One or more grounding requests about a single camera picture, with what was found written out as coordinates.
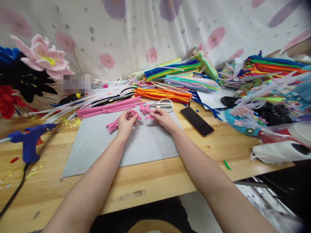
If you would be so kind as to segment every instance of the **hand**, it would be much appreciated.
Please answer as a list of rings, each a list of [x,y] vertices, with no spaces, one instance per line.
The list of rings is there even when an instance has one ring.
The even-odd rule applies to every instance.
[[[173,121],[167,111],[155,108],[150,115],[155,118],[160,125],[162,125],[168,132],[172,133],[174,130],[179,129],[178,125]]]
[[[138,115],[132,115],[130,110],[127,110],[121,114],[118,120],[118,135],[119,137],[122,137],[124,139],[128,139],[132,129],[133,125],[137,125],[138,123],[135,122]]]

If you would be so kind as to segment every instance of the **yellow flower center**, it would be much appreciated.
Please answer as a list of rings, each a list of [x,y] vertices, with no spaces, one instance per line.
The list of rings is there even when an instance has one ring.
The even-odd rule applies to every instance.
[[[55,61],[52,58],[49,57],[41,57],[41,58],[47,60],[52,66],[55,65]]]

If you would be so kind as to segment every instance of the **white curtain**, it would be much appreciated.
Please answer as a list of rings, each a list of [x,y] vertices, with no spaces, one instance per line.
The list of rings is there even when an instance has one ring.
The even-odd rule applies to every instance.
[[[0,45],[41,34],[76,73],[116,80],[199,44],[214,65],[291,47],[311,36],[309,10],[303,0],[1,1]]]

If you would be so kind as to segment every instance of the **black smartphone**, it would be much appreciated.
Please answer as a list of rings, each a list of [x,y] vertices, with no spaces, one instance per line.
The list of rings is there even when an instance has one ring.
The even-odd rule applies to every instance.
[[[187,107],[180,110],[180,113],[189,121],[189,123],[203,136],[206,137],[214,132],[214,129],[203,120],[192,108]]]

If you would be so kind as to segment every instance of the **gray cutting mat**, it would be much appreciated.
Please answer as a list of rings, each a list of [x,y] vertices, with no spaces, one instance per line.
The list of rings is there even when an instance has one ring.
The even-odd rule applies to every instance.
[[[119,167],[179,156],[172,136],[156,121],[145,120],[147,115],[142,114],[139,106],[133,109],[142,120],[137,121],[139,125],[134,126],[125,144]],[[118,130],[109,133],[105,125],[115,121],[121,113],[100,114],[82,120],[63,177],[84,174],[89,169],[117,135]],[[175,112],[169,114],[182,129]]]

